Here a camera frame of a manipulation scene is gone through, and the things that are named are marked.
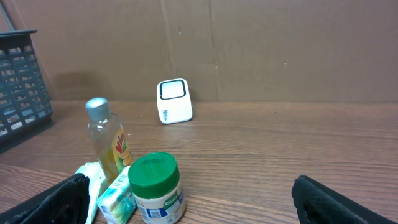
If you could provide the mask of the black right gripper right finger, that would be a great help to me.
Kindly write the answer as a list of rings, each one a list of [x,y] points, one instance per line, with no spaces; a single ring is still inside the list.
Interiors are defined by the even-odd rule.
[[[397,224],[306,175],[295,179],[292,198],[301,224]]]

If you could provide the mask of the yellow liquid bottle silver cap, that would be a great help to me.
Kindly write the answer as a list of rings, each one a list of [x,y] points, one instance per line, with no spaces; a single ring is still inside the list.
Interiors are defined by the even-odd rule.
[[[133,162],[121,118],[111,111],[106,98],[92,98],[85,104],[90,118],[90,142],[106,180],[111,184]]]

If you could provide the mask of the small teal tissue pack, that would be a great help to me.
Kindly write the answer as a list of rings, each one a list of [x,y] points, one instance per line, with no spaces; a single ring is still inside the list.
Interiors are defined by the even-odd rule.
[[[137,208],[128,178],[129,168],[125,167],[97,200],[107,224],[126,224]]]

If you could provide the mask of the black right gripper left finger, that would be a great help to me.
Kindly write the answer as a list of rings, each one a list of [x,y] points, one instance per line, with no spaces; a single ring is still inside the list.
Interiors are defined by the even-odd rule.
[[[90,178],[77,173],[1,214],[1,224],[84,224]]]

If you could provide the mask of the teal snack packet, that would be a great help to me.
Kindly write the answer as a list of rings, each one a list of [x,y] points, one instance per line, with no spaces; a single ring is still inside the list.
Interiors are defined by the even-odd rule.
[[[77,173],[82,173],[90,179],[88,187],[90,202],[88,206],[88,214],[85,223],[92,224],[98,209],[96,201],[108,188],[108,183],[99,162],[87,162],[86,164],[78,168],[76,174]]]

